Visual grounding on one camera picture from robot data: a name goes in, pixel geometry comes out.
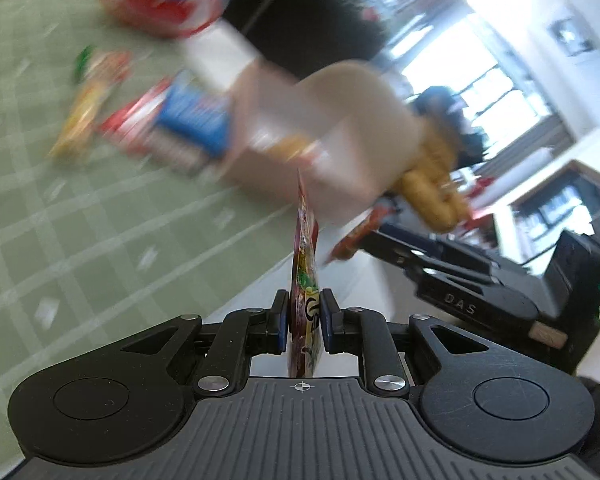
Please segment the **pink gift box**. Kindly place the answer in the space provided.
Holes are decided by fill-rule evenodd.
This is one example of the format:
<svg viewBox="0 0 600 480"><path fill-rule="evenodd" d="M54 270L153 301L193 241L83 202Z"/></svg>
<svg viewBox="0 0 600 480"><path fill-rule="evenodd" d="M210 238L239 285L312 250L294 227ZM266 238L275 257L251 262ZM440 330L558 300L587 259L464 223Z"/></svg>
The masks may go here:
<svg viewBox="0 0 600 480"><path fill-rule="evenodd" d="M298 197L298 172L321 222L343 224L362 214L377 194L364 181L350 125L261 53L234 27L218 21L181 43L185 63L211 90L230 97L230 147L218 173L280 202ZM281 136L304 133L328 155L316 164L266 154Z"/></svg>

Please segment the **yellow plush toy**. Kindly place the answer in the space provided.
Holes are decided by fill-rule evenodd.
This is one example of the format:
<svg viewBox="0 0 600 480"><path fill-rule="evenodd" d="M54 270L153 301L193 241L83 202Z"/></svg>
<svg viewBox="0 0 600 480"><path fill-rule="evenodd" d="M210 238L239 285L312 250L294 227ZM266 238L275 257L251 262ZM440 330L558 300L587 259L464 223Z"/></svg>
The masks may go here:
<svg viewBox="0 0 600 480"><path fill-rule="evenodd" d="M457 152L440 134L428 133L414 165L393 185L398 193L435 233L449 233L471 219L466 198L457 191L451 172Z"/></svg>

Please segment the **small red candy packet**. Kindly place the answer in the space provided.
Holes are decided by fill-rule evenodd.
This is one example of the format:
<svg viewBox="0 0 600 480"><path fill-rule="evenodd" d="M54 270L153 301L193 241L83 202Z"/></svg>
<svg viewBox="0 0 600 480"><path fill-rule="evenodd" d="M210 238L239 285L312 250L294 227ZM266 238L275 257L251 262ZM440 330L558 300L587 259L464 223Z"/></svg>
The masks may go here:
<svg viewBox="0 0 600 480"><path fill-rule="evenodd" d="M130 51L103 51L86 46L74 62L73 79L77 84L91 78L121 82L129 76L131 65Z"/></svg>

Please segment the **blue snack packet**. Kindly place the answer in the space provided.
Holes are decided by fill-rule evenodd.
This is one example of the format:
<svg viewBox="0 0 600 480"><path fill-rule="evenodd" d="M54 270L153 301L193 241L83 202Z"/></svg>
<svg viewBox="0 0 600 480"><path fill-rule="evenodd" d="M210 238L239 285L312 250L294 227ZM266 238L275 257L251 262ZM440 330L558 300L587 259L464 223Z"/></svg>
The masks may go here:
<svg viewBox="0 0 600 480"><path fill-rule="evenodd" d="M159 160L194 174L221 159L230 147L230 97L209 91L190 70L181 70L164 92L145 138Z"/></svg>

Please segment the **beige chair right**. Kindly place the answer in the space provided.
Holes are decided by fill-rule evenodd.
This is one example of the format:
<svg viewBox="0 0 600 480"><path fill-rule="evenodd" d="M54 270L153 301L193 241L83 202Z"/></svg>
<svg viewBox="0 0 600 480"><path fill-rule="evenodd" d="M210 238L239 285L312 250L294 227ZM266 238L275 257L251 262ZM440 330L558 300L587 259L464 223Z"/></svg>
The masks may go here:
<svg viewBox="0 0 600 480"><path fill-rule="evenodd" d="M299 87L350 125L365 165L364 181L377 195L415 165L427 136L424 120L376 68L362 61L337 62L301 79Z"/></svg>

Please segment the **red snack packet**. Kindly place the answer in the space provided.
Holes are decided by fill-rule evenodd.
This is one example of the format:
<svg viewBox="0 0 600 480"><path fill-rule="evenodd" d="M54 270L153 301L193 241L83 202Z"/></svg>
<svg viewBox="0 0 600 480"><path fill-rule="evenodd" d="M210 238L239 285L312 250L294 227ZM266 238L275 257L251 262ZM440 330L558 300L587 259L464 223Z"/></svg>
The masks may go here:
<svg viewBox="0 0 600 480"><path fill-rule="evenodd" d="M127 153L171 157L178 150L178 139L157 126L158 115L171 82L171 78L159 80L113 112L96 131Z"/></svg>

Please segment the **yellow snack stick packet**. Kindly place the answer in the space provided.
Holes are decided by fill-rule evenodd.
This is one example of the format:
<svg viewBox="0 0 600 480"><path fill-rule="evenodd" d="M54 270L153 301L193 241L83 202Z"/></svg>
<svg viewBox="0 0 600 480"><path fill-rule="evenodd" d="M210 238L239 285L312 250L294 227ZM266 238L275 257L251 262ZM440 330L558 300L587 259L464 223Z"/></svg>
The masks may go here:
<svg viewBox="0 0 600 480"><path fill-rule="evenodd" d="M90 79L82 84L48 156L60 159L82 158L86 155L94 122L109 93L109 84L103 79Z"/></svg>

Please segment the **colourful thin snack packet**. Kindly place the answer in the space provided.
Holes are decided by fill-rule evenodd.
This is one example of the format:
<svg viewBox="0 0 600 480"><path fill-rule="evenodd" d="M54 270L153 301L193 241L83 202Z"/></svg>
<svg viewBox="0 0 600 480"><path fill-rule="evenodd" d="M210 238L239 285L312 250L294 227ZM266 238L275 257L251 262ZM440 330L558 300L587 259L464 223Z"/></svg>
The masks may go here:
<svg viewBox="0 0 600 480"><path fill-rule="evenodd" d="M302 173L298 172L297 224L294 232L289 313L288 372L292 378L312 377L322 352L321 299L315 261L319 230Z"/></svg>

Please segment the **green checkered tablecloth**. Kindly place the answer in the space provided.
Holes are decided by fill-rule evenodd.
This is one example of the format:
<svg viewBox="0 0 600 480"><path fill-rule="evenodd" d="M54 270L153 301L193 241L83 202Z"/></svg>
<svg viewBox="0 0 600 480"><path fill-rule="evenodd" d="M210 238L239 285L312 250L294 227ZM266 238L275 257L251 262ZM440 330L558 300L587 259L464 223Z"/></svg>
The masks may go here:
<svg viewBox="0 0 600 480"><path fill-rule="evenodd" d="M85 47L128 50L115 110L178 72L178 47L97 0L0 0L0 477L20 462L9 396L32 373L183 312L209 315L291 248L286 207L94 139L48 154Z"/></svg>

